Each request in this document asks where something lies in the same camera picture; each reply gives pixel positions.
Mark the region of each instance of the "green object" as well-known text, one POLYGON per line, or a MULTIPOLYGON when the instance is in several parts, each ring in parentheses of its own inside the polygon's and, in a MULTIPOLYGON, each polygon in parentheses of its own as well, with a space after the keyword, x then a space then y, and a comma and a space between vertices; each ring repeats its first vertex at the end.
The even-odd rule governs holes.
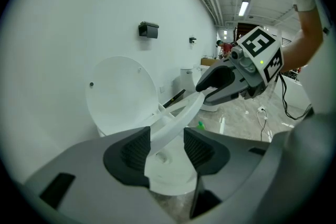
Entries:
POLYGON ((201 129, 201 130, 205 130, 205 126, 204 126, 203 122, 199 121, 197 128, 201 129))

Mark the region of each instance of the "cardboard box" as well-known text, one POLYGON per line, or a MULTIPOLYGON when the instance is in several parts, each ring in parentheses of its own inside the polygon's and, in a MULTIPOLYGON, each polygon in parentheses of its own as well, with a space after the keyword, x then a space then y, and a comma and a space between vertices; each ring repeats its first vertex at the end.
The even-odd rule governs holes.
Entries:
POLYGON ((201 65, 202 65, 202 66, 211 66, 211 65, 213 65, 216 61, 219 61, 219 59, 206 59, 206 58, 202 58, 202 59, 201 59, 201 65))

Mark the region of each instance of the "black wall fixture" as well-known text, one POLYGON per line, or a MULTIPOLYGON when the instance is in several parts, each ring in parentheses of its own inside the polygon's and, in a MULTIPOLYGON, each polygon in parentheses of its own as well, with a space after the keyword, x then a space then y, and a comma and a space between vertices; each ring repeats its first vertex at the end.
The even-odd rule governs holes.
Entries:
POLYGON ((158 38, 158 28, 159 26, 154 23, 141 22, 139 25, 139 36, 148 38, 158 38))

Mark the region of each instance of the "power outlet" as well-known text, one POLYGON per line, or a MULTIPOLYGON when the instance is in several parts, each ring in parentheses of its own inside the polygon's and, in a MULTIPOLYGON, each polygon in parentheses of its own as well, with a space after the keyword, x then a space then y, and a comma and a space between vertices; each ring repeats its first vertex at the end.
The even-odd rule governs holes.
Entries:
POLYGON ((258 108, 259 112, 262 112, 263 110, 265 110, 265 107, 262 105, 261 107, 258 108))

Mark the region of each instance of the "red object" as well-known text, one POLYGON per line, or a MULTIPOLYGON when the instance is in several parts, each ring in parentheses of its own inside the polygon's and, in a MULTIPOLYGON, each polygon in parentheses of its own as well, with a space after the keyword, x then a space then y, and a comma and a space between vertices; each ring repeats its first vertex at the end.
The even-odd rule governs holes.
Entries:
POLYGON ((224 43, 224 46, 222 47, 222 51, 224 54, 228 53, 231 51, 233 46, 230 43, 224 43))

